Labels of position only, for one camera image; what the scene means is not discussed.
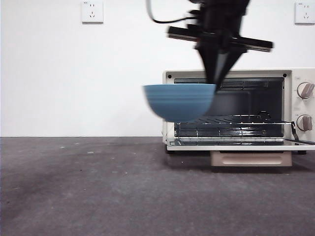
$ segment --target control knob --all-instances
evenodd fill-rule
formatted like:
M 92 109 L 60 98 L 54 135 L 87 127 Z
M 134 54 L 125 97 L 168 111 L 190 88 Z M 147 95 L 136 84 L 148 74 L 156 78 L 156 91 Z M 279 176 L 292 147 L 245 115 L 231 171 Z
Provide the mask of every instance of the control knob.
M 302 115 L 296 121 L 296 125 L 300 130 L 308 131 L 313 129 L 312 117 L 309 115 Z
M 311 83 L 301 83 L 297 87 L 297 94 L 303 99 L 310 98 L 313 94 L 314 87 L 315 85 Z

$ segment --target electrical socket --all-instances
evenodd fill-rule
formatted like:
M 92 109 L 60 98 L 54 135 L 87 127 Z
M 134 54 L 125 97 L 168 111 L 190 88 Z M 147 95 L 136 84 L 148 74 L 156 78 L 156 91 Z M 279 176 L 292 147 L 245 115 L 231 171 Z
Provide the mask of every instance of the electrical socket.
M 103 1 L 91 0 L 82 2 L 81 18 L 83 23 L 103 23 Z
M 297 1 L 295 3 L 295 23 L 297 25 L 315 24 L 315 1 Z

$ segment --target oven rack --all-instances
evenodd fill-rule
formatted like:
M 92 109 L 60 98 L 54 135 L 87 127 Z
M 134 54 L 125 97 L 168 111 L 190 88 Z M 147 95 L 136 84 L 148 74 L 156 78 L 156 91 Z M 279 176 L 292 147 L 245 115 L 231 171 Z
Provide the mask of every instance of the oven rack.
M 175 137 L 282 137 L 284 125 L 291 122 L 271 119 L 267 112 L 259 115 L 205 115 L 194 122 L 175 124 Z
M 200 125 L 291 125 L 291 122 L 271 119 L 268 114 L 263 115 L 204 115 L 201 118 L 187 123 L 177 123 L 178 125 L 185 124 L 200 124 Z

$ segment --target toaster oven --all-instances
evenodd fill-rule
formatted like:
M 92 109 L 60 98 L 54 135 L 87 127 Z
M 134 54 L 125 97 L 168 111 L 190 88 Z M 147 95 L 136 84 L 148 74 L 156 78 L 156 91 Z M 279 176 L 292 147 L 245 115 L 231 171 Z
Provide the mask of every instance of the toaster oven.
M 201 70 L 165 71 L 164 84 L 205 83 Z M 315 150 L 315 68 L 231 70 L 209 111 L 163 121 L 168 153 L 208 150 L 213 166 L 291 166 L 291 151 Z

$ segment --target gray floor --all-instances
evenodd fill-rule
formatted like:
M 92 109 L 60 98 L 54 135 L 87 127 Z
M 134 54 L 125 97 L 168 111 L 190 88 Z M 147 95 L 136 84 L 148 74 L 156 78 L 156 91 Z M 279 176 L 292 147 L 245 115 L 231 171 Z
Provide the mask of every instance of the gray floor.
M 3 236 L 314 236 L 315 152 L 210 168 L 161 138 L 3 138 Z

